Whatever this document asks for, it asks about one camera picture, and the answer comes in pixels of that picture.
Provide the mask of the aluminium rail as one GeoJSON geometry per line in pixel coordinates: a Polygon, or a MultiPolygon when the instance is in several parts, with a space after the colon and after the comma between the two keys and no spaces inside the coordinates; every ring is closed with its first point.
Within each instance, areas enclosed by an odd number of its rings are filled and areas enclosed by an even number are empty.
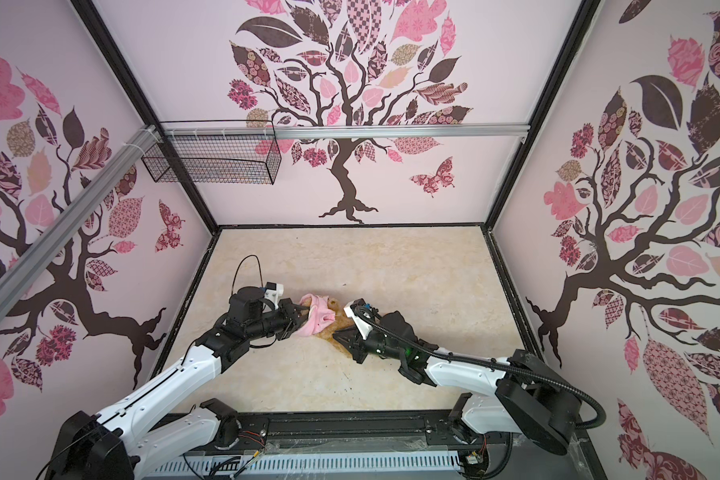
{"type": "Polygon", "coordinates": [[[384,126],[266,126],[211,128],[191,125],[189,128],[163,127],[169,136],[211,136],[225,138],[240,135],[263,135],[277,139],[353,139],[404,137],[521,137],[530,126],[519,123],[482,123],[454,125],[384,125],[384,126]]]}
{"type": "Polygon", "coordinates": [[[22,254],[14,267],[0,279],[0,323],[24,292],[45,271],[66,242],[100,205],[107,193],[146,151],[159,140],[154,126],[143,126],[114,158],[94,177],[91,184],[66,207],[40,237],[22,254]]]}

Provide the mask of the brown teddy bear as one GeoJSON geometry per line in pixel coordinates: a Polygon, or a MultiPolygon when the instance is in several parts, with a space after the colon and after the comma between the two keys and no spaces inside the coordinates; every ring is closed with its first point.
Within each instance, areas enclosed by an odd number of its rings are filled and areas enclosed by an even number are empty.
{"type": "Polygon", "coordinates": [[[316,333],[315,336],[321,340],[328,342],[334,348],[342,350],[342,345],[333,338],[333,334],[339,330],[354,327],[355,323],[350,317],[345,314],[343,307],[336,299],[332,297],[328,298],[328,308],[331,312],[334,313],[334,320],[330,322],[320,332],[316,333]]]}

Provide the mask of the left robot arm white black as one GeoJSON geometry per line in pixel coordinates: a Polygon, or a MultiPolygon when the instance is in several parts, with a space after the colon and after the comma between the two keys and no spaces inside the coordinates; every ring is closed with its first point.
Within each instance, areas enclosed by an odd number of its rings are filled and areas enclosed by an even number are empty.
{"type": "Polygon", "coordinates": [[[62,425],[41,479],[142,479],[197,447],[233,447],[241,426],[219,399],[166,420],[179,403],[226,372],[254,340],[285,340],[308,320],[309,309],[283,297],[280,284],[244,287],[229,309],[194,340],[183,357],[139,389],[94,415],[79,411],[62,425]]]}

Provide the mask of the left aluminium rail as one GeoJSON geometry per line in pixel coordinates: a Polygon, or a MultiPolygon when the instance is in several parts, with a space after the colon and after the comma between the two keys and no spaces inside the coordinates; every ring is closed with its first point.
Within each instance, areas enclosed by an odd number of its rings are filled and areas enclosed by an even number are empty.
{"type": "Polygon", "coordinates": [[[114,158],[94,177],[91,184],[66,207],[40,237],[22,254],[14,267],[0,279],[0,323],[24,292],[45,271],[66,242],[100,205],[107,193],[146,151],[159,140],[154,126],[143,126],[114,158]]]}

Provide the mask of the back aluminium rail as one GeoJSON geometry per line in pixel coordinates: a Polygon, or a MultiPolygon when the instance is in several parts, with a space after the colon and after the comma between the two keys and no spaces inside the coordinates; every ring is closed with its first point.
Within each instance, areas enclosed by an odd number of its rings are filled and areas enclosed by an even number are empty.
{"type": "Polygon", "coordinates": [[[384,125],[384,126],[266,126],[211,128],[191,125],[189,128],[163,127],[169,136],[211,136],[225,138],[240,135],[263,135],[277,139],[353,139],[404,137],[521,137],[530,126],[519,123],[482,123],[454,125],[384,125]]]}

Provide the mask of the pink knitted bear sweater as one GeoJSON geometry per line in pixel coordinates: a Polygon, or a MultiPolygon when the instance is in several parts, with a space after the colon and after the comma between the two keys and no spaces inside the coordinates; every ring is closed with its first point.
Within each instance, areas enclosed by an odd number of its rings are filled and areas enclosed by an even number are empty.
{"type": "Polygon", "coordinates": [[[330,298],[315,294],[305,294],[300,305],[308,308],[307,320],[294,332],[295,336],[314,336],[331,326],[336,320],[336,313],[330,308],[330,298]]]}

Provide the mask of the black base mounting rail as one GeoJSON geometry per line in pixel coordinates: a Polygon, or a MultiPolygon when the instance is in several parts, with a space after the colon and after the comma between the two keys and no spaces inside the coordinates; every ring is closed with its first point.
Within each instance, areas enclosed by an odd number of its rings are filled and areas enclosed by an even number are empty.
{"type": "Polygon", "coordinates": [[[325,445],[330,441],[421,440],[425,447],[476,450],[506,441],[510,426],[490,420],[481,433],[469,427],[459,402],[450,410],[239,413],[237,435],[227,441],[205,440],[191,452],[241,453],[265,447],[325,445]]]}

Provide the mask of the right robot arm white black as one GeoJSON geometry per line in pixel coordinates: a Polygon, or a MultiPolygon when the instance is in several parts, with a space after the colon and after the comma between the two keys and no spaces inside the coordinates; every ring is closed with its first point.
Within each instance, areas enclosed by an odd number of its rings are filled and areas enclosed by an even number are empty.
{"type": "Polygon", "coordinates": [[[332,339],[361,364],[370,356],[399,362],[398,373],[416,385],[462,391],[448,424],[468,444],[489,433],[521,434],[555,455],[568,453],[582,401],[524,350],[510,357],[457,354],[419,338],[401,313],[380,316],[367,305],[345,308],[351,324],[332,339]]]}

